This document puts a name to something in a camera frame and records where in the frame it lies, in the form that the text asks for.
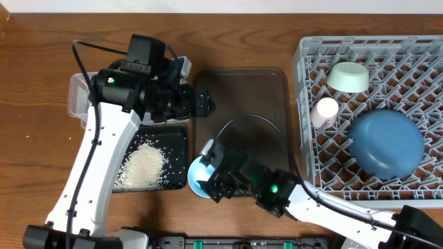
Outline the light green bowl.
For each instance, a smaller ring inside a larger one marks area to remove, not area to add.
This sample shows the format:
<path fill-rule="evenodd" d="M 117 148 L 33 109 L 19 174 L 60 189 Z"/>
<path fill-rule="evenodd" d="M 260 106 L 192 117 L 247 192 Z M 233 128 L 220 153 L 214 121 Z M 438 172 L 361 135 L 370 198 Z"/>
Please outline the light green bowl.
<path fill-rule="evenodd" d="M 341 62 L 334 65 L 327 78 L 327 85 L 345 93 L 360 93 L 369 88 L 369 71 L 361 64 Z"/>

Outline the pile of white rice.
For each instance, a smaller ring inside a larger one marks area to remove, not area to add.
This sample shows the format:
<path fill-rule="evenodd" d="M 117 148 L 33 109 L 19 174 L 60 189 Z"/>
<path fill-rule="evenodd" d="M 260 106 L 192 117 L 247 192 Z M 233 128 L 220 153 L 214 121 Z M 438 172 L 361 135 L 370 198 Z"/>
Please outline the pile of white rice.
<path fill-rule="evenodd" d="M 136 135 L 125 152 L 114 192 L 142 192 L 154 190 L 173 190 L 172 150 L 162 143 L 165 138 L 155 135 Z"/>

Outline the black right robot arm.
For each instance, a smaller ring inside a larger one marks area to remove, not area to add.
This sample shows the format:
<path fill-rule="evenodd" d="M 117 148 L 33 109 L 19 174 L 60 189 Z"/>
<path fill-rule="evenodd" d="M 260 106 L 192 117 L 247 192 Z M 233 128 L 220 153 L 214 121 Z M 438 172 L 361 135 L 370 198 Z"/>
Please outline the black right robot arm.
<path fill-rule="evenodd" d="M 255 199 L 268 213 L 313 223 L 358 244 L 361 248 L 441 248 L 442 226 L 409 205 L 400 213 L 375 210 L 317 189 L 296 175 L 272 170 L 240 149 L 216 146 L 214 154 L 196 159 L 209 177 L 198 180 L 215 202 L 237 190 Z"/>

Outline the pink cup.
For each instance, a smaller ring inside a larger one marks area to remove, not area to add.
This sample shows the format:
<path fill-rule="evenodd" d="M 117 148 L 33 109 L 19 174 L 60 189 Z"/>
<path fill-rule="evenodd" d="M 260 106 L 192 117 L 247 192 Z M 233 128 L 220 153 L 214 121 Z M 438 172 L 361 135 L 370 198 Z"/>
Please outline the pink cup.
<path fill-rule="evenodd" d="M 333 127 L 338 116 L 339 105 L 334 98 L 321 98 L 310 112 L 311 123 L 322 127 L 326 122 L 328 128 Z"/>

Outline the light blue bowl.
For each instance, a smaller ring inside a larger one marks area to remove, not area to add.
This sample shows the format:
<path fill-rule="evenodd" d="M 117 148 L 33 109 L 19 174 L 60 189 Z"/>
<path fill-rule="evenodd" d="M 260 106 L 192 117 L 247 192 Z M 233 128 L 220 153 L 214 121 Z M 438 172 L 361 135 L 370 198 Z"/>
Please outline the light blue bowl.
<path fill-rule="evenodd" d="M 203 191 L 199 181 L 207 182 L 215 172 L 215 168 L 212 165 L 205 166 L 201 163 L 202 158 L 203 156 L 199 156 L 190 164 L 188 169 L 188 184 L 197 196 L 209 199 L 210 196 Z"/>

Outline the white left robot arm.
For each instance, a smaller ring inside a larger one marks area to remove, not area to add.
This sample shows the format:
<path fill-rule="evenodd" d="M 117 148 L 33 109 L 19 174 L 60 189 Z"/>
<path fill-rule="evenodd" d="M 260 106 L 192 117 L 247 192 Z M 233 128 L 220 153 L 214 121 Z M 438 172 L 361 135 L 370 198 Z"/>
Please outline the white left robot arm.
<path fill-rule="evenodd" d="M 120 59 L 86 75 L 90 106 L 82 144 L 64 190 L 44 225 L 30 225 L 25 248 L 148 248 L 150 236 L 136 228 L 107 232 L 107 214 L 125 152 L 145 115 L 152 122 L 209 116 L 209 92 L 187 82 L 192 66 L 165 54 L 159 39 L 132 35 Z"/>

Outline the dark blue plate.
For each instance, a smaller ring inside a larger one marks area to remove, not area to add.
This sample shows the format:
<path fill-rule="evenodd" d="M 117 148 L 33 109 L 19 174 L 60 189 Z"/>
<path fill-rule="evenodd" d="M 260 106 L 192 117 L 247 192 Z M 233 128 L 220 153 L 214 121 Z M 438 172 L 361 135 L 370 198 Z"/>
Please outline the dark blue plate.
<path fill-rule="evenodd" d="M 381 109 L 358 117 L 351 124 L 350 154 L 366 173 L 383 180 L 412 174 L 424 157 L 424 137 L 409 117 Z"/>

